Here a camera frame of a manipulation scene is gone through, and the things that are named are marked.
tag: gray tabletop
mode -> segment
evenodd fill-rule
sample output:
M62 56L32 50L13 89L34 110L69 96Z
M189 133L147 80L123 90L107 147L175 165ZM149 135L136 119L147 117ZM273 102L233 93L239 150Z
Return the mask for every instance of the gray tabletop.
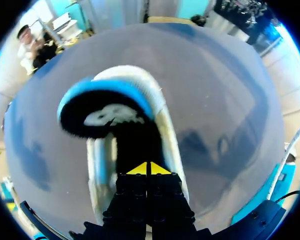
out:
M196 227L212 233L260 189L284 151L275 88L252 47L177 23L97 34L57 55L18 93L5 121L15 189L68 235L95 222L86 141L63 132L57 107L80 79L117 65L149 71L162 87L176 131Z

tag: white cable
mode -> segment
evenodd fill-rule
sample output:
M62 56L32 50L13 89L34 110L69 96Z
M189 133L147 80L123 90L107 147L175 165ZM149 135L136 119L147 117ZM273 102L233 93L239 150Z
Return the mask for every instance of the white cable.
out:
M271 183L271 187L269 189L268 195L266 196L267 200L271 199L272 193L274 192L276 183L277 183L278 178L279 178L279 176L280 176L280 174L282 172L282 169L284 168L284 166L286 164L286 161L287 161L287 158L288 158L288 156L290 154L290 151L294 147L294 145L296 144L296 142L298 141L299 138L300 138L300 129L296 132L296 134L294 135L291 143L289 144L289 146L287 147L287 149L285 151L284 157L282 158L280 166L279 166L279 168L278 168L278 170L276 172L276 175L274 176L273 182Z

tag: person in white shirt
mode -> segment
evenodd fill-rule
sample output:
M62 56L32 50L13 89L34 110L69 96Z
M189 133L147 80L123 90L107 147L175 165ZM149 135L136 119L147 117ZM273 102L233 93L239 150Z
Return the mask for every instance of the person in white shirt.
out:
M35 69L41 68L56 55L55 48L45 45L42 37L35 38L28 25L24 25L18 32L17 38L21 42L17 56L20 59L32 61Z

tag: table surface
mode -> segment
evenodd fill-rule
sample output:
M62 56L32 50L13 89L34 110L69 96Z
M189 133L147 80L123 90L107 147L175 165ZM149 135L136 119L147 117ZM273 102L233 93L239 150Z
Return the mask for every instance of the table surface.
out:
M279 100L254 49L213 29L136 24L81 41L39 69L5 118L6 153L20 200L61 233L94 223L87 148L57 123L80 79L118 65L149 71L176 131L197 229L212 233L265 183L284 152Z

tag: cable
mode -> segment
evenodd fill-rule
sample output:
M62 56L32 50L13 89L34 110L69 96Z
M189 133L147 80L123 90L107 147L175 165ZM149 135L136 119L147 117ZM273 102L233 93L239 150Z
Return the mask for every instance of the cable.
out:
M271 199L272 193L274 192L274 189L275 189L275 186L277 184L278 178L279 178L279 176L280 176L280 174L282 172L282 169L284 168L284 166L286 164L286 161L287 161L287 158L288 158L288 156L290 154L290 151L293 148L293 146L296 144L296 142L299 140L299 138L300 138L300 129L296 132L296 134L294 135L291 143L289 144L289 146L287 147L287 149L285 151L285 154L284 154L284 156L282 158L282 161L281 161L281 163L279 165L279 168L278 168L278 170L277 170L277 172L276 172L276 174L274 176L274 179L273 179L273 181L271 183L271 187L269 189L268 195L266 196L267 200Z
M277 201L275 201L275 203L277 204L278 202L280 202L281 200L285 199L286 197L289 197L289 196L291 196L293 194L299 194L299 193L300 193L300 190L289 192L288 194L280 197Z

